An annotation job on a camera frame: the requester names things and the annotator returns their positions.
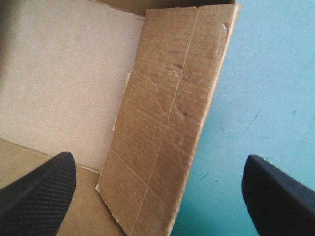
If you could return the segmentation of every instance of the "torn cardboard edge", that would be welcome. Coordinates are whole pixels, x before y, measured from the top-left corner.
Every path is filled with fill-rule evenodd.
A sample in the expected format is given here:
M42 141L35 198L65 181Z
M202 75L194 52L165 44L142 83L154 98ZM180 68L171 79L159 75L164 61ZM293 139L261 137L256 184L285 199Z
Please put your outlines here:
M97 188L128 236L173 229L240 8L147 11Z

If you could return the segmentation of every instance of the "corrugated cardboard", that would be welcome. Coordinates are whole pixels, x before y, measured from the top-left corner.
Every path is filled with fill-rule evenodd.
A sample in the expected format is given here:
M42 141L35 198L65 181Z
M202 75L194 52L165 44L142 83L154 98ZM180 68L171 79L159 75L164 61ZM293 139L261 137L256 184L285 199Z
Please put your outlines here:
M170 235L240 10L148 10L100 193L128 236Z
M100 170L143 21L88 0L0 0L0 137Z
M115 8L144 16L146 9L203 6L211 4L235 3L235 0L96 0Z

